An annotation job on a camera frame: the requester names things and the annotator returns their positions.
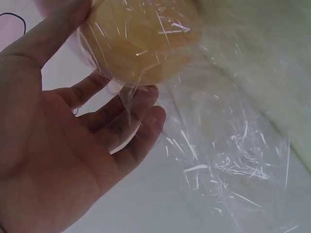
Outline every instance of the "bread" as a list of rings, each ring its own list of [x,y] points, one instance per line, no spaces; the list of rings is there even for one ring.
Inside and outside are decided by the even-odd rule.
[[[94,65],[123,83],[152,85],[192,60],[201,36],[191,0],[97,0],[80,28]]]

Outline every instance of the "white surface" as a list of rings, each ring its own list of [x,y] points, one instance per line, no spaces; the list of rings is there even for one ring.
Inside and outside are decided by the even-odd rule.
[[[17,12],[29,27],[40,19],[27,0]],[[70,86],[89,73],[90,69],[63,47],[44,68],[43,87]],[[80,114],[96,110],[109,99],[104,90]],[[233,233],[229,222],[212,214],[185,182],[179,164],[166,157],[161,144],[157,145],[136,171],[104,195],[66,233]],[[291,156],[286,211],[300,225],[292,233],[310,232],[310,197],[311,177],[296,156]]]

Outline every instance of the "bun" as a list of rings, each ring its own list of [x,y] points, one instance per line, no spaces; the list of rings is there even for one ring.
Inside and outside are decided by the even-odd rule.
[[[177,74],[192,60],[200,21],[191,0],[152,3],[98,0],[80,28],[94,65],[109,78],[152,85]]]

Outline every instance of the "palm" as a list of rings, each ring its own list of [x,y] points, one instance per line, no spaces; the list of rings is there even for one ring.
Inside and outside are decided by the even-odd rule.
[[[161,131],[165,114],[161,108],[152,107],[157,98],[155,87],[137,92],[132,102],[131,124],[119,96],[97,112],[76,117],[72,109],[105,84],[106,79],[93,73],[72,88],[39,94],[33,118],[35,127],[31,128],[27,142],[22,142],[26,143],[23,158],[11,172],[16,185],[6,190],[20,194],[10,197],[9,202],[22,208],[19,214],[23,221],[35,221],[32,224],[37,226],[37,232],[55,232],[65,229],[68,222],[74,223],[142,161]],[[151,127],[151,116],[159,119],[158,125]],[[142,120],[144,127],[132,143],[111,155],[109,149],[123,143]]]
[[[71,88],[42,91],[41,68],[90,6],[68,4],[0,53],[0,224],[7,232],[69,227],[144,159],[162,131],[165,112],[153,107],[154,86],[125,100],[130,121],[120,98],[129,88],[94,113],[72,113],[108,83],[97,73]],[[138,126],[129,144],[109,153]]]

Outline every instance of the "wrapped food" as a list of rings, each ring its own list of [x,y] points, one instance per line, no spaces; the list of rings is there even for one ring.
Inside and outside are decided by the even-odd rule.
[[[94,65],[111,79],[136,85],[179,73],[193,59],[190,48],[200,35],[191,0],[98,0],[80,28]]]

